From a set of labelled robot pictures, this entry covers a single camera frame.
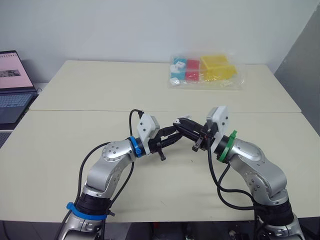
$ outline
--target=laptop keyboard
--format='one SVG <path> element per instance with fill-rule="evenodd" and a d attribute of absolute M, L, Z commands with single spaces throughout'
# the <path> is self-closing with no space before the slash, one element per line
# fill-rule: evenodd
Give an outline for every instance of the laptop keyboard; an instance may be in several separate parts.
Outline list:
<path fill-rule="evenodd" d="M 1 95 L 0 108 L 23 107 L 32 94 Z"/>
<path fill-rule="evenodd" d="M 7 138 L 10 136 L 11 132 L 0 132 L 0 148 L 5 143 Z"/>

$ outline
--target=plastic bag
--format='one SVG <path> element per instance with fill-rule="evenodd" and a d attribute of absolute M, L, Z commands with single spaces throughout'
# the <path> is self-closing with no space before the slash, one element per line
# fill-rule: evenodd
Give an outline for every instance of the plastic bag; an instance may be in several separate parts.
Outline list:
<path fill-rule="evenodd" d="M 240 90 L 243 67 L 225 54 L 174 56 L 169 86 L 181 89 Z"/>

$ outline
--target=silver robotic arm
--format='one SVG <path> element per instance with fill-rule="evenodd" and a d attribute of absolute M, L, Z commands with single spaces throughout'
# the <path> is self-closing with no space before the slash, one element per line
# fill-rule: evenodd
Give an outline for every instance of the silver robotic arm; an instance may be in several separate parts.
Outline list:
<path fill-rule="evenodd" d="M 227 108 L 221 106 L 210 111 L 204 125 L 180 117 L 173 126 L 160 129 L 153 116 L 143 114 L 137 125 L 138 138 L 130 136 L 103 148 L 100 159 L 88 173 L 80 198 L 67 205 L 71 213 L 58 239 L 100 239 L 98 233 L 107 215 L 114 215 L 110 211 L 111 197 L 124 168 L 137 158 L 153 153 L 159 153 L 161 160 L 165 160 L 162 148 L 184 136 L 194 141 L 192 150 L 209 149 L 220 162 L 230 164 L 243 177 L 269 239 L 304 240 L 298 218 L 291 209 L 285 174 L 258 146 L 235 138 L 235 132 L 225 136 L 228 118 Z"/>
<path fill-rule="evenodd" d="M 243 177 L 254 205 L 264 206 L 269 212 L 268 215 L 257 210 L 270 239 L 305 239 L 298 218 L 292 213 L 284 172 L 270 162 L 258 146 L 236 138 L 225 161 Z"/>

